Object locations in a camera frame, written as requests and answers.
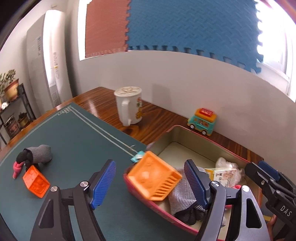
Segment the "white fluffy cloth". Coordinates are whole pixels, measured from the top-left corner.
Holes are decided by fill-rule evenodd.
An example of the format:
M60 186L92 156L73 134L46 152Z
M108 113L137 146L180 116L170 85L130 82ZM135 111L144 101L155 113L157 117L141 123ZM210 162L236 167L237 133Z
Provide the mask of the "white fluffy cloth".
M215 167L216 168L232 168L232 169L236 169L240 179L245 176L244 169L240 169L239 166L236 163L229 162L223 157L218 158L218 160L216 161Z

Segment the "light orange toy cube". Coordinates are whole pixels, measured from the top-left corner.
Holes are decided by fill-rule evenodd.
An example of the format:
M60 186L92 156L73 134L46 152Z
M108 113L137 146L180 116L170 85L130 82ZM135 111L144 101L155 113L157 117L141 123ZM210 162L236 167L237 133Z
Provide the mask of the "light orange toy cube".
M144 199L163 201L182 175L153 152L147 151L129 171L127 179Z

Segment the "teal orange toy bus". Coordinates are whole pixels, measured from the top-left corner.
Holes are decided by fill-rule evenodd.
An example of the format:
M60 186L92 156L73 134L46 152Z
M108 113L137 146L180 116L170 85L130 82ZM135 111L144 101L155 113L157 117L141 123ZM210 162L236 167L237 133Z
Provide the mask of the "teal orange toy bus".
M194 115L188 119L187 125L193 130L199 131L202 135L210 136L213 133L217 115L206 108L199 108Z

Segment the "teal binder clip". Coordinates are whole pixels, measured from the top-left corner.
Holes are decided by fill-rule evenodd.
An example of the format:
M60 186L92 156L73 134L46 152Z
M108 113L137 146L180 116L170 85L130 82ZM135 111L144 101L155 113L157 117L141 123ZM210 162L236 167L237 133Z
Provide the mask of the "teal binder clip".
M145 152L144 151L139 151L136 155L134 155L131 158L131 161L133 163L137 163L138 161L140 161L143 158L144 155L145 155Z

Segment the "dark orange toy cube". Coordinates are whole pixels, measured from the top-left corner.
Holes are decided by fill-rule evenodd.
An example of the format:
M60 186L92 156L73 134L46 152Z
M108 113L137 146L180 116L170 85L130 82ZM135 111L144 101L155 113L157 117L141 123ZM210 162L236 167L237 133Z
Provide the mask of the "dark orange toy cube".
M43 198L50 187L49 181L35 166L30 166L25 172L23 182L26 188L39 198Z

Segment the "small yellow lower pot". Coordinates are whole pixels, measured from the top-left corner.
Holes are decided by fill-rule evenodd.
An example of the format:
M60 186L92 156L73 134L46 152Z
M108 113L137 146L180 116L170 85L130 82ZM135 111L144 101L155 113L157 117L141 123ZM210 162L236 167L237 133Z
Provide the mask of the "small yellow lower pot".
M21 128L25 128L30 123L27 113L20 113L18 115L18 123Z

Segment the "white lidded mug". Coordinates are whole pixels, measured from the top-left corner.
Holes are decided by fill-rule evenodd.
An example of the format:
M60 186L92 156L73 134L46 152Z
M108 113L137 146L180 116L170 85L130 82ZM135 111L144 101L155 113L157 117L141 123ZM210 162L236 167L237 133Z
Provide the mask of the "white lidded mug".
M130 126L142 120L142 89L136 86L121 87L114 91L119 120Z

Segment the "white standing air conditioner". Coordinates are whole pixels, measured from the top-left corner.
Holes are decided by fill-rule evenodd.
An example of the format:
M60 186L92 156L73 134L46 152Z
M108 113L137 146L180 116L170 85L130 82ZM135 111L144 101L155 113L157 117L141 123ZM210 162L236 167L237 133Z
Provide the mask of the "white standing air conditioner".
M41 114L72 98L66 53L65 13L48 10L27 31L27 62Z

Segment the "black plant shelf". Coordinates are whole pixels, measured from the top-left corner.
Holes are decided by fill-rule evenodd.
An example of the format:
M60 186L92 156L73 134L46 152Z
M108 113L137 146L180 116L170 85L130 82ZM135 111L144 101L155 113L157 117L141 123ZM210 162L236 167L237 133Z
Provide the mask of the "black plant shelf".
M18 86L18 97L14 101L8 103L9 105L6 109L1 109L1 142L5 146L10 142L10 140L12 140L12 138L9 137L4 124L12 114L17 122L20 113L27 113L30 123L36 120L36 115L29 102L28 95L23 84L19 84Z

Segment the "black and grey glove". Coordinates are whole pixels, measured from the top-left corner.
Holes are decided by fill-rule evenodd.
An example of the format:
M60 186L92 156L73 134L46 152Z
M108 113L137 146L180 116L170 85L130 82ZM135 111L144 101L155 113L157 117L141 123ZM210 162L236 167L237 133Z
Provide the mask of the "black and grey glove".
M52 160L51 147L49 145L39 145L38 147L24 148L16 157L16 163L24 163L26 170L34 166L40 171L39 164L47 164Z

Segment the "red foam wall mat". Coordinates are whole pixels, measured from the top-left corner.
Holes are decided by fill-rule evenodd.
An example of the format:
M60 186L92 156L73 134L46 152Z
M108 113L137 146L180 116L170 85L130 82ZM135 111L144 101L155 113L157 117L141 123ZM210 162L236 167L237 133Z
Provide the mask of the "red foam wall mat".
M85 57L126 52L130 1L96 0L87 5Z

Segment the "green table mat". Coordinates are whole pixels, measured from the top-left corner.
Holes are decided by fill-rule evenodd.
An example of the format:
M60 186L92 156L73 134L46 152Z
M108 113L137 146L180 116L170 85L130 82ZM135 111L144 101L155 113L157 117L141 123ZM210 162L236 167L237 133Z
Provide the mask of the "green table mat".
M1 215L17 240L29 240L43 200L29 192L13 163L27 147L49 145L53 158L40 167L51 185L72 188L104 163L116 162L116 175L94 214L107 240L193 240L194 236L132 196L123 180L131 155L145 145L75 104L53 114L1 158Z

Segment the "small white shelf ornament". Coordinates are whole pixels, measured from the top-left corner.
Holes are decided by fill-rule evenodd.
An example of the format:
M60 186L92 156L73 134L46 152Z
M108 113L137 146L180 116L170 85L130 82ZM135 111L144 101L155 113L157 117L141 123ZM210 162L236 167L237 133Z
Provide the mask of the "small white shelf ornament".
M2 110L6 109L8 107L8 105L9 105L9 103L7 103L7 102L2 103L1 104L1 109Z

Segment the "small pink foam knot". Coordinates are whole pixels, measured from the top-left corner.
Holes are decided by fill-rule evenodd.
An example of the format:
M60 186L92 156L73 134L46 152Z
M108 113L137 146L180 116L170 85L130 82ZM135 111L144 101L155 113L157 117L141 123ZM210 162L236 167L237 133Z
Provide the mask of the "small pink foam knot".
M17 176L20 174L20 172L22 171L22 167L23 167L24 162L21 163L17 163L17 161L14 162L13 164L13 179L16 179Z

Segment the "right potted plant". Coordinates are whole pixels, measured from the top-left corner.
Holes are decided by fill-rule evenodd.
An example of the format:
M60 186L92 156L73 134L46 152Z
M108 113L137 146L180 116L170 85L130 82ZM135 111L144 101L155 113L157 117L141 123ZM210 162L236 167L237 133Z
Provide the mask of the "right potted plant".
M16 79L15 75L15 69L1 73L1 94L8 102L14 101L18 97L19 79Z

